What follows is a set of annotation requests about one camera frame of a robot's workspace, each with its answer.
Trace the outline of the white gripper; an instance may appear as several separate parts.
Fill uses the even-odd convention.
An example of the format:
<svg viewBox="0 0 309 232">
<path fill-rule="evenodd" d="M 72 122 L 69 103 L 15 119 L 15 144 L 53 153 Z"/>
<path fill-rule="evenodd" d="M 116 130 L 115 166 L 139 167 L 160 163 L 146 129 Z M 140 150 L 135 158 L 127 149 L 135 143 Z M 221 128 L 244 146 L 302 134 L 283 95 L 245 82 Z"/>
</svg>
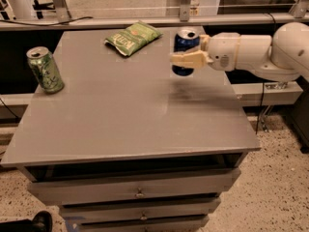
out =
<svg viewBox="0 0 309 232">
<path fill-rule="evenodd" d="M 174 53 L 170 56 L 170 62 L 175 66 L 187 69 L 203 68 L 209 64 L 217 71 L 230 72 L 236 65 L 239 40 L 240 34 L 238 33 L 220 33 L 213 37 L 201 35 L 201 50 Z"/>
</svg>

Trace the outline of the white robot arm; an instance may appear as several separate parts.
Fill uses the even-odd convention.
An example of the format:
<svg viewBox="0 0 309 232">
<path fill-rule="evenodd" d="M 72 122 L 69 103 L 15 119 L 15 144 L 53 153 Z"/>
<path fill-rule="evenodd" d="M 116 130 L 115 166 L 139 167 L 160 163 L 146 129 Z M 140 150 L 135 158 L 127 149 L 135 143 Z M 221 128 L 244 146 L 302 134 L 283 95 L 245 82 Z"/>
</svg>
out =
<svg viewBox="0 0 309 232">
<path fill-rule="evenodd" d="M 247 71 L 263 79 L 289 82 L 309 77 L 309 26 L 300 22 L 282 25 L 270 35 L 219 33 L 202 35 L 198 46 L 170 56 L 173 65 L 217 71 Z"/>
</svg>

